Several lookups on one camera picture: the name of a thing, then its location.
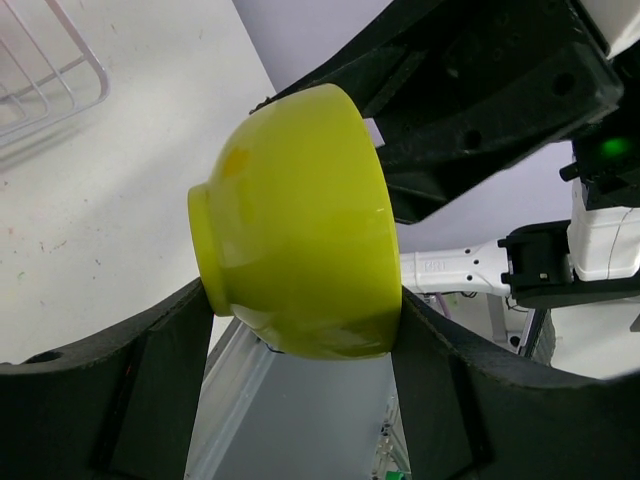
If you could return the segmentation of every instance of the yellow bowl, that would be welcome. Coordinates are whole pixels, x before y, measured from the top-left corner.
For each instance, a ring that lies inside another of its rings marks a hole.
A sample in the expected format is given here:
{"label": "yellow bowl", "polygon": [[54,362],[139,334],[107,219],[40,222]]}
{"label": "yellow bowl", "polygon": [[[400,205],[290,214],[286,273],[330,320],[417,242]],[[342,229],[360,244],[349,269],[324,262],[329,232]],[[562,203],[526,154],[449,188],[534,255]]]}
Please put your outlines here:
{"label": "yellow bowl", "polygon": [[390,350],[402,289],[391,203],[364,122],[338,87],[251,115],[188,203],[218,315],[302,357]]}

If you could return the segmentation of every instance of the metal wire basket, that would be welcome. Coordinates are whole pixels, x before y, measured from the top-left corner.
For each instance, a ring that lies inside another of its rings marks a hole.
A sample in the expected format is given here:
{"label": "metal wire basket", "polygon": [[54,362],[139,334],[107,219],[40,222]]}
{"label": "metal wire basket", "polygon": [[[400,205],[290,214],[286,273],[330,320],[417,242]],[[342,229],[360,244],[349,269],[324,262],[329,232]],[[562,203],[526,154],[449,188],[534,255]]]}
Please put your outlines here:
{"label": "metal wire basket", "polygon": [[0,147],[108,94],[104,67],[56,0],[0,0]]}

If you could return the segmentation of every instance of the black plastic part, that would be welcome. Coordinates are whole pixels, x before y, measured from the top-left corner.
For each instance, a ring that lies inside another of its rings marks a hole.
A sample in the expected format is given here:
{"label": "black plastic part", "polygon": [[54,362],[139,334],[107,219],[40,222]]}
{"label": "black plastic part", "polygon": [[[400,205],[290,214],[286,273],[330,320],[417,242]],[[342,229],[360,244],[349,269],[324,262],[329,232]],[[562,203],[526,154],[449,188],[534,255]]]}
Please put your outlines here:
{"label": "black plastic part", "polygon": [[183,478],[212,319],[198,279],[98,334],[0,365],[0,478]]}
{"label": "black plastic part", "polygon": [[[615,67],[626,85],[618,111],[574,138],[576,161],[560,172],[565,181],[580,177],[587,210],[640,207],[640,44],[618,57]],[[607,152],[607,142],[624,145]]]}
{"label": "black plastic part", "polygon": [[640,295],[640,273],[631,278],[583,282],[570,268],[568,221],[515,230],[498,245],[507,249],[512,271],[502,275],[525,308],[551,309]]}
{"label": "black plastic part", "polygon": [[394,0],[275,99],[334,83],[373,117],[398,222],[414,223],[617,107],[623,86],[569,0]]}
{"label": "black plastic part", "polygon": [[391,358],[414,480],[640,478],[640,372],[554,370],[407,291]]}
{"label": "black plastic part", "polygon": [[640,333],[640,315],[633,321],[629,327],[629,331],[633,333]]}
{"label": "black plastic part", "polygon": [[535,311],[529,336],[531,341],[521,354],[534,362],[550,366],[557,343],[551,310]]}

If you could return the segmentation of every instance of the mounting hole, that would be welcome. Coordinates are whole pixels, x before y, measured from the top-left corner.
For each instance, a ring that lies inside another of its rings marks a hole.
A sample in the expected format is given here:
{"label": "mounting hole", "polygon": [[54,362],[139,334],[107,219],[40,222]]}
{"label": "mounting hole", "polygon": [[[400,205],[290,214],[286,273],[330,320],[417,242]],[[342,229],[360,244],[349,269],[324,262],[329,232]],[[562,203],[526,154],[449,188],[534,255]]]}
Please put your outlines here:
{"label": "mounting hole", "polygon": [[463,143],[466,150],[475,150],[482,143],[482,134],[478,130],[469,130],[464,134]]}
{"label": "mounting hole", "polygon": [[506,27],[509,24],[509,14],[504,12],[504,13],[500,13],[498,14],[498,16],[496,17],[496,25],[498,27]]}
{"label": "mounting hole", "polygon": [[51,350],[49,352],[44,352],[44,353],[39,353],[38,355],[34,355],[24,363],[45,363],[45,362],[51,362],[53,360],[57,360],[60,357],[62,357],[62,353],[56,352],[55,350]]}
{"label": "mounting hole", "polygon": [[553,94],[558,97],[564,97],[568,95],[573,87],[576,85],[576,77],[571,73],[561,73],[553,79],[553,85],[551,87]]}
{"label": "mounting hole", "polygon": [[542,7],[542,10],[547,15],[553,15],[558,7],[560,6],[560,0],[547,0],[547,2]]}
{"label": "mounting hole", "polygon": [[507,39],[507,44],[511,47],[515,47],[522,40],[522,35],[517,32],[511,34],[511,36]]}
{"label": "mounting hole", "polygon": [[493,51],[493,61],[494,62],[499,62],[500,60],[502,60],[503,56],[504,56],[504,50],[502,50],[501,48],[496,48]]}

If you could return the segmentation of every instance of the green light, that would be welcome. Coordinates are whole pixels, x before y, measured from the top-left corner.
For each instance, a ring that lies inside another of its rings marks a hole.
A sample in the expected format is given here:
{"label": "green light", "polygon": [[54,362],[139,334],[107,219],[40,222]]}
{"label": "green light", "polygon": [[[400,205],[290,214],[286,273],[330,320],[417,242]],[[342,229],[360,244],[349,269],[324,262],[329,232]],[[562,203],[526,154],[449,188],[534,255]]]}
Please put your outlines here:
{"label": "green light", "polygon": [[605,158],[618,157],[633,150],[633,142],[627,138],[612,138],[600,146],[600,152]]}

